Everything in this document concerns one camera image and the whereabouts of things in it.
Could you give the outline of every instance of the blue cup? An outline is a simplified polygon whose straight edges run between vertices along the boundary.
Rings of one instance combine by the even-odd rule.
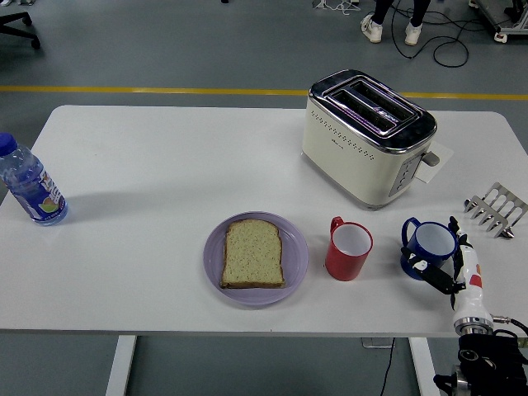
[[[410,239],[408,239],[409,225],[415,227]],[[414,217],[407,219],[403,223],[402,244],[411,252],[438,268],[441,268],[458,248],[456,236],[445,225],[432,221],[420,223]],[[400,264],[407,275],[414,279],[422,280],[404,255],[400,258]]]

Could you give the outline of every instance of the gray floor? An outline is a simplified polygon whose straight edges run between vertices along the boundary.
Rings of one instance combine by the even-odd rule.
[[[13,87],[307,90],[330,73],[355,68],[398,92],[413,93],[413,100],[429,110],[499,112],[528,148],[525,36],[510,36],[500,45],[485,21],[484,26],[472,25],[479,31],[460,36],[469,50],[467,64],[447,68],[432,58],[440,40],[412,60],[398,53],[391,40],[392,12],[385,20],[383,42],[370,44],[359,22],[374,6],[372,0],[361,0],[361,11],[346,16],[314,10],[310,0],[36,0],[31,7],[14,2],[0,7],[0,15],[28,11],[33,27],[20,21],[12,26],[35,31],[42,48],[35,51],[28,39],[0,35],[0,130],[31,146],[51,111],[65,104],[303,108],[306,102],[302,95],[19,92]],[[400,8],[412,6],[402,0]],[[433,0],[430,11],[457,21],[479,18],[465,0]],[[426,18],[439,20],[436,15]],[[405,54],[416,54],[418,48],[403,44],[406,25],[405,17],[396,16],[394,37]],[[428,25],[419,46],[434,36],[457,34],[453,25]],[[464,51],[447,45],[438,57],[459,64]],[[431,92],[484,98],[427,98]],[[497,100],[496,94],[524,96]],[[507,153],[497,145],[496,155]],[[5,193],[0,187],[0,197]],[[456,362],[456,339],[430,343],[436,371],[449,374]],[[0,394],[104,394],[115,345],[116,336],[108,335],[2,333]],[[142,337],[129,392],[379,394],[388,360],[388,351],[365,350],[358,339]],[[405,339],[398,339],[385,394],[418,394]]]

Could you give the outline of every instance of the toaster lever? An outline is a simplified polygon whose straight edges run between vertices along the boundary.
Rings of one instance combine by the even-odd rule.
[[[422,161],[425,162],[430,167],[435,167],[440,163],[440,159],[432,151],[425,153],[422,157]]]

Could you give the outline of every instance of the white table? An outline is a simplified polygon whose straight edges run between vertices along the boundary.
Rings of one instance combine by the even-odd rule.
[[[0,329],[118,334],[249,333],[455,337],[450,299],[401,270],[405,219],[468,232],[493,314],[528,323],[528,219],[494,239],[463,203],[496,181],[528,199],[528,157],[502,116],[433,111],[453,158],[382,210],[358,208],[301,155],[303,110],[63,106],[33,148],[70,212],[34,225],[0,206]],[[309,268],[291,296],[251,309],[220,294],[202,252],[216,225],[261,210],[292,222]],[[359,277],[323,267],[332,217],[365,225],[374,248]],[[508,329],[521,334],[514,327]]]

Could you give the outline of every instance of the chair leg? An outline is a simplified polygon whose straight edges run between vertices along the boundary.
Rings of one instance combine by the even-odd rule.
[[[24,22],[24,24],[27,26],[30,26],[32,23],[30,14],[28,14],[27,12],[18,12],[17,14],[0,16],[0,33],[4,33],[6,35],[16,35],[18,37],[26,37],[27,39],[33,39],[31,41],[31,46],[36,50],[39,49],[40,41],[37,35],[28,33],[26,31],[20,31],[18,29],[15,29],[14,27],[4,25],[6,23],[13,22],[19,19],[22,19],[22,22]]]
[[[31,26],[31,18],[28,12],[18,12],[16,14],[0,16],[0,25],[4,25],[9,22],[17,21],[19,19],[25,18],[23,21],[26,25]]]

